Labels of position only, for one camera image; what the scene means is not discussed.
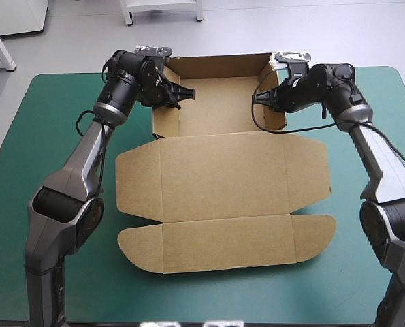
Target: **unfolded cardboard box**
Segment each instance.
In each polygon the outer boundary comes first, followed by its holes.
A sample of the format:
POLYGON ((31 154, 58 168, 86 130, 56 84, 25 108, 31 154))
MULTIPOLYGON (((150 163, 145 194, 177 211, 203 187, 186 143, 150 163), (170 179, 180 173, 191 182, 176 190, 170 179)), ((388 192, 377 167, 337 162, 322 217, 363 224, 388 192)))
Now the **unfolded cardboard box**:
MULTIPOLYGON (((184 273, 301 262, 318 255, 336 224, 292 215, 330 193, 322 142, 257 130, 250 97, 277 85, 269 54, 175 58, 170 79, 196 90, 182 109, 153 110, 158 140, 119 155, 119 210, 161 224, 123 230, 118 242, 140 268, 184 273)), ((270 129, 283 114, 259 107, 270 129)))

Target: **cardboard flap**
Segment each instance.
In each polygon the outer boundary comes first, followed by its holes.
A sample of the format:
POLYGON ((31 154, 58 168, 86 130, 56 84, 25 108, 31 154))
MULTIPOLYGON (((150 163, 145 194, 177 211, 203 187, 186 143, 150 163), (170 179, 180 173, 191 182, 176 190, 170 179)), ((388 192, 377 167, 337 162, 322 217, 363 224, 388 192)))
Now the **cardboard flap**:
POLYGON ((160 143, 149 142, 116 159, 116 205, 124 213, 161 221, 160 143))
POLYGON ((185 273, 304 261, 326 248, 335 227, 326 215, 270 215, 130 228, 118 242, 144 270, 185 273))
POLYGON ((139 268, 151 273, 162 273, 163 225, 152 225, 123 230, 118 235, 120 249, 139 268))
POLYGON ((119 210, 162 222, 288 214, 329 195, 325 146, 265 132, 162 138, 116 160, 119 210))
POLYGON ((285 168, 289 192, 289 212, 329 196, 331 180, 325 143, 310 138, 284 135, 285 168))
POLYGON ((258 76, 271 53, 230 54, 207 57, 172 57, 167 66, 181 78, 258 76))

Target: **brown cardboard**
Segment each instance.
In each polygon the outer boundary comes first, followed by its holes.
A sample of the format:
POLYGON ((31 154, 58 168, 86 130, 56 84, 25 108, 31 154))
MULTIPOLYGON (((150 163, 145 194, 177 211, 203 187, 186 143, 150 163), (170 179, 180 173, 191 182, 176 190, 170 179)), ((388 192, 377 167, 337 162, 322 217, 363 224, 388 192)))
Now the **brown cardboard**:
POLYGON ((141 269, 187 273, 308 260, 326 248, 335 228, 327 215, 269 215, 129 228, 118 242, 141 269))
MULTIPOLYGON (((182 108, 152 111, 156 136, 196 136, 257 131, 250 115, 251 95, 261 83, 261 91, 278 85, 271 73, 270 54, 237 54, 211 57, 174 57, 165 75, 184 87, 196 90, 195 100, 180 102, 182 108)), ((258 122, 270 129, 282 129, 285 115, 255 106, 258 122)))
MULTIPOLYGON (((165 68, 196 100, 152 111, 159 140, 116 160, 119 210, 161 222, 123 230, 118 243, 136 266, 183 273, 291 264, 318 255, 334 236, 327 215, 292 215, 330 193, 322 142, 258 131, 250 115, 257 85, 278 85, 270 54, 176 57, 165 68)), ((284 114, 255 106, 260 125, 284 114)))
POLYGON ((329 192, 325 145, 291 134, 161 138, 116 160, 119 210, 161 222, 288 214, 329 192))

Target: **box lid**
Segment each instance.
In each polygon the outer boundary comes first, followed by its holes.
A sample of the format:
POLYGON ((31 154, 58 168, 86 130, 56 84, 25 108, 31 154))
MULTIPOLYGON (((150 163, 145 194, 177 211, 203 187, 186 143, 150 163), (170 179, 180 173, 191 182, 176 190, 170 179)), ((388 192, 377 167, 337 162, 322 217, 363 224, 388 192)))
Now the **box lid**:
POLYGON ((325 145, 296 135, 162 138, 116 160, 119 210, 161 222, 289 214, 329 193, 325 145))

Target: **green mat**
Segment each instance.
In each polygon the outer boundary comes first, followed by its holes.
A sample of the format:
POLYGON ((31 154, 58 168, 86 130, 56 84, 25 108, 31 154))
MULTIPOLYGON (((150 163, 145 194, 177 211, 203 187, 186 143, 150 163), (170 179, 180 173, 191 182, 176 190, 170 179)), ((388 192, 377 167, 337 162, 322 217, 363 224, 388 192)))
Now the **green mat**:
MULTIPOLYGON (((357 84, 375 111, 375 125, 405 153, 405 88, 399 74, 389 67, 359 68, 357 84)), ((75 121, 91 109, 102 86, 99 74, 37 76, 1 147, 0 319, 28 318, 23 268, 27 202, 75 147, 75 121)), ((313 106, 287 118, 289 128, 330 122, 320 117, 321 107, 313 106)), ((329 213, 338 221, 334 240, 320 256, 286 266, 154 275, 129 262, 116 241, 121 230, 150 223, 116 207, 116 156, 153 139, 150 110, 137 105, 108 147, 104 219, 66 261, 68 319, 371 322, 389 273, 359 224, 359 194, 368 178, 347 134, 332 128, 304 135, 324 141, 329 150, 332 195, 300 211, 329 213)))

